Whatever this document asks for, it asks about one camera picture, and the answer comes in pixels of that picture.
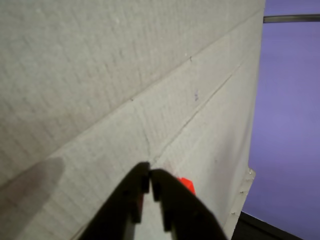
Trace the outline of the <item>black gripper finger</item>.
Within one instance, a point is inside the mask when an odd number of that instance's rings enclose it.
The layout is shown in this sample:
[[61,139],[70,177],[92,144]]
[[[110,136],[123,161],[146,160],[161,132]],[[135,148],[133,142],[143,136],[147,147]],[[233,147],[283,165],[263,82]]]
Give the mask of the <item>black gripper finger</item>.
[[150,163],[135,165],[98,210],[81,240],[132,240],[141,223],[144,194],[149,193]]
[[150,172],[153,199],[159,202],[163,228],[173,240],[226,240],[214,214],[176,177],[163,169]]

